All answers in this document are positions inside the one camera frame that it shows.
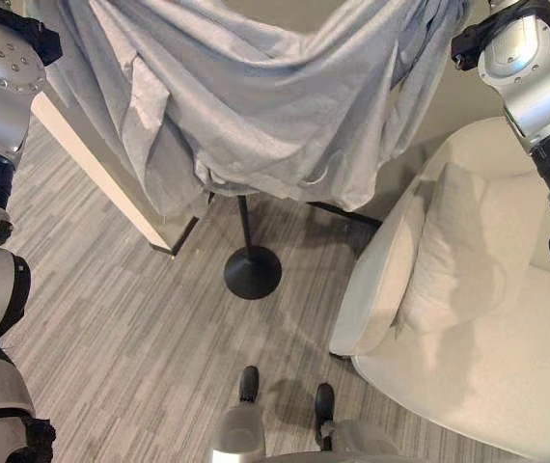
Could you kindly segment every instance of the gray striped carpet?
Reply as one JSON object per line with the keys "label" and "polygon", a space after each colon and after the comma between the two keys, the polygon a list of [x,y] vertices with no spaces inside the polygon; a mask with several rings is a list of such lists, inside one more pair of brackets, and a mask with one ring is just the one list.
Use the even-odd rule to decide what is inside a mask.
{"label": "gray striped carpet", "polygon": [[329,381],[337,419],[383,426],[411,456],[520,461],[442,429],[369,387],[327,354],[355,257],[372,230],[304,204],[250,198],[258,243],[284,266],[256,302],[222,279],[242,243],[234,199],[217,198],[179,256],[152,250],[34,122],[14,183],[9,248],[32,266],[27,315],[3,345],[41,417],[58,431],[59,462],[204,461],[241,369],[261,369],[268,454],[316,449],[313,394]]}

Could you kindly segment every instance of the screw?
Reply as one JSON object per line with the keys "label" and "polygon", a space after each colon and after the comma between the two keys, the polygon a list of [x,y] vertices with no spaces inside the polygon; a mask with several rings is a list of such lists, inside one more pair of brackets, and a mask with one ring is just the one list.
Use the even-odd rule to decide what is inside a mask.
{"label": "screw", "polygon": [[462,69],[464,66],[464,57],[461,55],[455,56],[455,68]]}

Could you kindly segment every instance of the draped fabric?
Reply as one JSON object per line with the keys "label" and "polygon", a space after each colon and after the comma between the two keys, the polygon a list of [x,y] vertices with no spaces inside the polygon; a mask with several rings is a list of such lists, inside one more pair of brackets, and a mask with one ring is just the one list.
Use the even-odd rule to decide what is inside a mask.
{"label": "draped fabric", "polygon": [[469,2],[347,0],[312,34],[220,0],[29,0],[27,11],[61,34],[52,86],[175,215],[206,191],[368,202],[419,126]]}

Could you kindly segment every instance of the round black base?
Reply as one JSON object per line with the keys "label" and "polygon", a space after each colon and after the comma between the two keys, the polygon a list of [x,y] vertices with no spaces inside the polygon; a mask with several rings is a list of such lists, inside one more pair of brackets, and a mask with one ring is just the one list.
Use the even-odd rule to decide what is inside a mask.
{"label": "round black base", "polygon": [[275,253],[262,246],[234,252],[226,262],[224,280],[228,289],[242,299],[255,300],[268,296],[282,279],[282,264]]}

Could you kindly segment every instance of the white armchair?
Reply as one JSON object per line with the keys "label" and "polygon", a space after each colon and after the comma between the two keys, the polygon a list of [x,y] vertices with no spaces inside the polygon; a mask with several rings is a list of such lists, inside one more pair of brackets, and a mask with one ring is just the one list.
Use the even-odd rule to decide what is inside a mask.
{"label": "white armchair", "polygon": [[[542,218],[539,214],[540,225],[530,230],[537,235],[536,246],[522,267],[522,278],[514,280],[515,297],[507,308],[430,330],[419,327],[431,325],[431,311],[411,319],[405,316],[410,308],[402,308],[402,301],[410,305],[409,299],[415,300],[409,282],[427,232],[434,186],[448,162],[486,178],[521,176],[535,168],[502,118],[473,123],[451,136],[360,257],[330,350],[350,356],[366,381],[418,415],[495,447],[550,458],[547,203],[542,204],[546,210]],[[540,177],[537,181],[531,202],[539,201],[539,188],[545,188]],[[500,227],[510,227],[509,221]],[[500,230],[493,231],[500,237]],[[450,300],[448,309],[455,318],[469,309],[456,298]]]}

